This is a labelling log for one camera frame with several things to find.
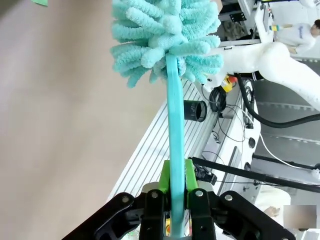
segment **white wire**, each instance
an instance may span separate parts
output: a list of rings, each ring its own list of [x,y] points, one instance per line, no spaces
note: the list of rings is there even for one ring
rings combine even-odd
[[[251,119],[251,117],[241,108],[238,106],[238,108],[248,117],[248,119],[251,121],[252,124],[254,124],[254,121]],[[298,167],[298,166],[293,166],[293,165],[290,165],[289,163],[286,163],[285,161],[281,160],[280,158],[278,158],[277,156],[275,156],[266,146],[266,143],[265,143],[265,140],[264,138],[262,137],[262,134],[260,133],[260,138],[261,138],[261,141],[262,141],[262,144],[265,148],[265,150],[267,150],[267,152],[272,156],[274,157],[275,159],[277,159],[278,161],[282,162],[283,164],[285,165],[288,165],[289,167],[292,167],[292,168],[295,168],[295,169],[302,169],[302,167]]]

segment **green object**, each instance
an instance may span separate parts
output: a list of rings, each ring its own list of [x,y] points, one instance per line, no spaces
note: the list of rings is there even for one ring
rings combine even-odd
[[[48,7],[48,0],[32,0],[32,2]]]
[[[170,190],[170,162],[165,160],[163,163],[160,180],[159,180],[159,190],[164,194]]]
[[[198,188],[194,170],[194,163],[192,162],[192,159],[185,160],[185,180],[188,193]]]

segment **beige wall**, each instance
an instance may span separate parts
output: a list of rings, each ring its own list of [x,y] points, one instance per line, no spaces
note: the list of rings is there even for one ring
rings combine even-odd
[[[105,203],[165,99],[112,71],[111,0],[0,1],[0,239],[57,240]]]

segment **black cable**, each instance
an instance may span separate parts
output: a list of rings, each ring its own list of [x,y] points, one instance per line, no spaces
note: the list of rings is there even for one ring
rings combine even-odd
[[[244,153],[244,141],[246,140],[246,128],[245,128],[245,126],[244,126],[245,120],[243,119],[243,123],[242,123],[242,121],[241,121],[240,117],[238,116],[237,112],[236,112],[233,108],[231,108],[231,106],[237,107],[237,108],[239,108],[239,109],[241,109],[241,108],[240,108],[239,106],[237,106],[237,105],[229,105],[229,104],[228,104],[227,107],[226,107],[226,108],[229,108],[229,109],[231,109],[231,110],[234,111],[236,117],[239,119],[239,121],[240,121],[240,123],[241,123],[241,126],[242,126],[242,137],[243,137],[243,141],[241,142],[241,154],[243,154],[243,153]]]
[[[237,112],[236,112],[233,108],[231,108],[231,107],[229,107],[229,106],[226,106],[225,108],[230,108],[232,111],[234,111],[235,115],[237,116],[237,118],[238,118],[239,121],[241,122],[241,125],[243,125],[243,124],[242,124],[242,121],[241,121],[241,118],[238,116]],[[245,137],[244,135],[242,136],[242,140],[235,140],[235,139],[233,139],[232,137],[228,136],[228,134],[226,134],[226,133],[222,130],[222,127],[221,127],[219,118],[218,118],[218,125],[219,125],[219,131],[221,131],[227,138],[229,138],[229,139],[231,139],[231,140],[233,140],[233,141],[235,141],[235,142],[237,142],[237,143],[243,143],[243,142],[246,140],[246,137]]]
[[[270,183],[260,183],[260,182],[252,182],[252,181],[248,181],[248,182],[240,182],[240,181],[216,181],[219,183],[225,183],[225,184],[253,184],[253,185],[268,185],[268,186],[276,186],[276,187],[288,187],[286,185],[279,185],[279,184],[270,184]],[[314,186],[314,187],[319,187],[320,184],[307,184],[309,186]]]
[[[235,100],[235,103],[234,103],[233,105],[231,105],[231,104],[228,104],[228,105],[229,105],[229,106],[236,106],[235,104],[237,103],[237,101],[238,101],[238,99]],[[219,119],[219,116],[217,117],[214,126],[216,126],[216,124],[217,124],[217,122],[218,122],[218,119]]]
[[[216,156],[223,162],[223,165],[226,165],[226,164],[225,164],[225,161],[223,161],[222,158],[221,158],[218,154],[216,154],[215,152],[213,152],[213,151],[203,151],[202,153],[211,153],[211,154],[214,154],[214,155],[216,155]]]
[[[223,183],[223,184],[253,184],[253,185],[267,185],[267,186],[274,186],[274,187],[284,187],[282,185],[277,185],[277,184],[270,184],[270,183],[260,183],[260,182],[252,182],[252,181],[244,181],[244,182],[240,182],[240,181],[215,181],[215,182],[219,182],[219,183]]]
[[[242,95],[243,103],[244,103],[245,107],[247,108],[249,114],[252,117],[254,117],[255,119],[257,119],[260,123],[262,123],[268,127],[271,127],[271,128],[284,129],[284,128],[290,128],[293,126],[297,126],[297,125],[320,120],[320,113],[306,116],[306,117],[302,117],[302,118],[299,118],[299,119],[296,119],[293,121],[288,121],[288,122],[273,122],[273,121],[269,121],[269,120],[261,117],[259,114],[257,114],[255,112],[255,110],[250,105],[250,102],[246,96],[246,88],[245,88],[244,83],[242,82],[242,78],[241,78],[240,74],[236,74],[236,77],[238,78],[238,84],[240,87],[240,91],[241,91],[241,95]]]
[[[254,94],[254,85],[251,84],[251,87],[252,87],[252,90],[250,88],[250,86],[247,86],[246,85],[247,83],[244,84],[244,87],[245,87],[245,96],[246,98],[248,98],[248,96],[250,96],[250,106],[252,108],[255,107],[255,94]],[[242,107],[242,110],[247,113],[247,115],[245,113],[243,113],[243,123],[245,125],[246,128],[249,128],[249,129],[252,129],[254,126],[253,126],[253,123],[249,120],[249,112],[246,108],[246,106],[243,104],[243,102],[241,101],[241,107]]]
[[[215,140],[215,142],[217,144],[220,144],[221,142],[220,142],[220,137],[219,137],[218,133],[216,131],[212,130],[212,135],[213,135],[213,139]]]
[[[215,87],[209,95],[209,99],[206,98],[204,94],[204,86],[201,86],[201,92],[204,97],[209,102],[210,108],[214,113],[222,112],[226,108],[227,104],[227,94],[226,91],[221,87]]]

